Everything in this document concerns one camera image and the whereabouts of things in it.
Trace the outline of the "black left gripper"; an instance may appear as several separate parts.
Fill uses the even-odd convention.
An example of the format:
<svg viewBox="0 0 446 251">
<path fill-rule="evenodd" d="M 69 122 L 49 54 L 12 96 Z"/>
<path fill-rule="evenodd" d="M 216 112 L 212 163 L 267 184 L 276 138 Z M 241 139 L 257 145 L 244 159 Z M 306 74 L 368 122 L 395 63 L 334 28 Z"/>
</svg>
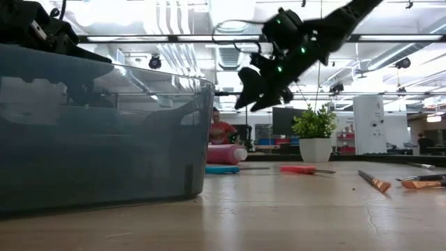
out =
<svg viewBox="0 0 446 251">
<path fill-rule="evenodd" d="M 75 56 L 78 58 L 111 63 L 112 60 L 78 46 L 79 37 L 70 23 L 63 20 L 67 2 L 63 1 L 61 9 L 53 8 L 48 14 L 37 1 L 28 1 L 26 11 L 30 14 L 28 21 L 31 37 L 37 50 Z"/>
</svg>

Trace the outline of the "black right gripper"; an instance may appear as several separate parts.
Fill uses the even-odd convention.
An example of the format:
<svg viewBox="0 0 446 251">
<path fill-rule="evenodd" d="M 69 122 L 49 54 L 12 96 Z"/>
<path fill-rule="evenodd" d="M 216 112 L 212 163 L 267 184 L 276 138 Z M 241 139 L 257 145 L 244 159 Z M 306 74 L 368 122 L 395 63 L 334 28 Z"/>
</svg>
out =
<svg viewBox="0 0 446 251">
<path fill-rule="evenodd" d="M 242 68 L 238 76 L 243 89 L 235 109 L 254 103 L 251 112 L 288 104 L 293 92 L 288 85 L 298 80 L 317 61 L 328 64 L 328 53 L 316 40 L 317 32 L 304 25 L 292 10 L 280 8 L 276 16 L 264 23 L 262 33 L 272 44 L 272 54 L 266 58 L 260 52 L 251 55 L 251 64 L 259 69 Z"/>
</svg>

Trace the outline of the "red paint bottle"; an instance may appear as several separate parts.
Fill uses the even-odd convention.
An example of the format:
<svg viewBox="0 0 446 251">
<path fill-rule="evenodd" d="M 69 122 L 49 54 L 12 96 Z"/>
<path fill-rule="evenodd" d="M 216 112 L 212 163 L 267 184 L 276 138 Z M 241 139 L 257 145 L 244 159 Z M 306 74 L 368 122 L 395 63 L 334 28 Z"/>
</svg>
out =
<svg viewBox="0 0 446 251">
<path fill-rule="evenodd" d="M 209 145 L 206 162 L 210 164 L 237 165 L 248 156 L 244 146 L 237 144 Z"/>
</svg>

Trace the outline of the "orange-handled scissors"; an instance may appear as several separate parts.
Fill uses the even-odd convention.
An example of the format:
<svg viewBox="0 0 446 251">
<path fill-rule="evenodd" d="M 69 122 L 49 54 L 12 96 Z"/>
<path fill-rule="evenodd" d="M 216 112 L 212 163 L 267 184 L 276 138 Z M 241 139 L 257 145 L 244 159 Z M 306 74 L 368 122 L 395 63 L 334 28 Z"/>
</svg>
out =
<svg viewBox="0 0 446 251">
<path fill-rule="evenodd" d="M 308 166 L 308 165 L 281 165 L 279 167 L 279 170 L 281 172 L 295 173 L 295 174 L 315 174 L 315 173 L 335 174 L 336 173 L 336 171 L 317 169 L 315 166 Z"/>
</svg>

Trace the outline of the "smoke grey plastic bin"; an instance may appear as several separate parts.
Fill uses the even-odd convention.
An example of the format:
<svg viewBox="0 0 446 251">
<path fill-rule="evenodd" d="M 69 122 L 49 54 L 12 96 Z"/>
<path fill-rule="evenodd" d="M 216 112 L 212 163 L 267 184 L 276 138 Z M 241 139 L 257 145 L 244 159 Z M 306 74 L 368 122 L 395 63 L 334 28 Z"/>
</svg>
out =
<svg viewBox="0 0 446 251">
<path fill-rule="evenodd" d="M 214 84 L 0 45 L 0 218 L 203 190 Z"/>
</svg>

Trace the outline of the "paintbrush with copper ferrule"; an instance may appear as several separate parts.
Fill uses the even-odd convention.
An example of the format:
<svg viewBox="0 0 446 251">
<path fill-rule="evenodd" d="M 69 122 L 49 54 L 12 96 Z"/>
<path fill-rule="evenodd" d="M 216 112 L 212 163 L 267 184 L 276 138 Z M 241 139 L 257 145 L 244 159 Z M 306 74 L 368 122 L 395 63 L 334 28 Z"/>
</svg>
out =
<svg viewBox="0 0 446 251">
<path fill-rule="evenodd" d="M 379 180 L 371 174 L 368 174 L 362 170 L 358 170 L 357 172 L 359 176 L 361 176 L 366 182 L 368 182 L 381 193 L 386 193 L 392 185 L 391 183 Z"/>
<path fill-rule="evenodd" d="M 427 189 L 446 187 L 446 181 L 402 181 L 401 185 L 406 189 Z"/>
</svg>

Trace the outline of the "person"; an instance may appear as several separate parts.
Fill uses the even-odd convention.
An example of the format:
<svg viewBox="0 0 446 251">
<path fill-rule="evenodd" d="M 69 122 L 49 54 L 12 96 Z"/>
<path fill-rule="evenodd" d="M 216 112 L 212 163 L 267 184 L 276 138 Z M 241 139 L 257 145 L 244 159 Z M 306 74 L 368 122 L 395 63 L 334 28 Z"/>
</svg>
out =
<svg viewBox="0 0 446 251">
<path fill-rule="evenodd" d="M 422 132 L 418 134 L 417 143 L 418 143 L 421 155 L 430 155 L 431 152 L 429 150 L 429 147 L 435 146 L 433 140 L 426 138 Z"/>
<path fill-rule="evenodd" d="M 209 140 L 211 144 L 231 144 L 230 138 L 233 138 L 234 144 L 240 143 L 238 131 L 229 123 L 220 119 L 220 111 L 214 107 L 210 125 Z"/>
</svg>

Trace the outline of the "green plant in white pot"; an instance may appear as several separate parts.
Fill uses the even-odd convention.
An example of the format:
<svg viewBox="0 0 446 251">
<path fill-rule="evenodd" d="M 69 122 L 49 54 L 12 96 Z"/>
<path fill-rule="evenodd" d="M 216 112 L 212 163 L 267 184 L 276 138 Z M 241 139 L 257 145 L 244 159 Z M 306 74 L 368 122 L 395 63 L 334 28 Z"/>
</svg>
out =
<svg viewBox="0 0 446 251">
<path fill-rule="evenodd" d="M 294 116 L 292 131 L 299 136 L 300 155 L 304 162 L 327 162 L 332 152 L 331 136 L 337 128 L 337 115 L 325 103 L 314 110 L 311 105 Z"/>
</svg>

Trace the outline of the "shelf with red boxes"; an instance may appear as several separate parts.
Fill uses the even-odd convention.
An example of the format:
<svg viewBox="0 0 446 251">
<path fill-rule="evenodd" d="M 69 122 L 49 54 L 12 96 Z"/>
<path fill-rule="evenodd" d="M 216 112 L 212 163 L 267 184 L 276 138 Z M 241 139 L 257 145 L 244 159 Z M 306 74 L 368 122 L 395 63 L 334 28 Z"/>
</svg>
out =
<svg viewBox="0 0 446 251">
<path fill-rule="evenodd" d="M 336 134 L 336 153 L 339 155 L 354 155 L 355 149 L 355 133 L 354 132 L 338 132 Z"/>
</svg>

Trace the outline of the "white pillar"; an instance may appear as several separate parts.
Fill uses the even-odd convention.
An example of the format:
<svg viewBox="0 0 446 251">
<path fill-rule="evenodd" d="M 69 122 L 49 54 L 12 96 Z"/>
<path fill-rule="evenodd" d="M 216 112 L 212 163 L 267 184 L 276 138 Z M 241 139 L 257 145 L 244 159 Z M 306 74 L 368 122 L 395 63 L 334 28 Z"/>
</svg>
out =
<svg viewBox="0 0 446 251">
<path fill-rule="evenodd" d="M 382 96 L 354 97 L 356 155 L 387 152 L 384 115 Z"/>
</svg>

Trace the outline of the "black table frame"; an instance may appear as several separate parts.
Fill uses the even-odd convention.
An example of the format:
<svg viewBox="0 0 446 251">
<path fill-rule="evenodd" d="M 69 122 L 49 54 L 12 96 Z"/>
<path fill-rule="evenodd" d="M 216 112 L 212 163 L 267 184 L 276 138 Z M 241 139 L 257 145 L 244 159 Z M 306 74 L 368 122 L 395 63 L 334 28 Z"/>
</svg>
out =
<svg viewBox="0 0 446 251">
<path fill-rule="evenodd" d="M 247 162 L 302 162 L 300 155 L 248 155 Z M 329 161 L 360 161 L 360 162 L 383 162 L 394 164 L 426 164 L 435 167 L 446 168 L 446 156 L 428 156 L 428 155 L 331 155 Z"/>
</svg>

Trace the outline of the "blue-handled scissors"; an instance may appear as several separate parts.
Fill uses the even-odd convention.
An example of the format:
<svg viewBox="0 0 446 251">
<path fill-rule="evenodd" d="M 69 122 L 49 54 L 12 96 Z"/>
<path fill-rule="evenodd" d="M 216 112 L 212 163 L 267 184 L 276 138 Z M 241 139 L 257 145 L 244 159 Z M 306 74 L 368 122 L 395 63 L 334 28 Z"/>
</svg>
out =
<svg viewBox="0 0 446 251">
<path fill-rule="evenodd" d="M 206 174 L 237 174 L 240 171 L 265 170 L 269 167 L 206 166 Z"/>
</svg>

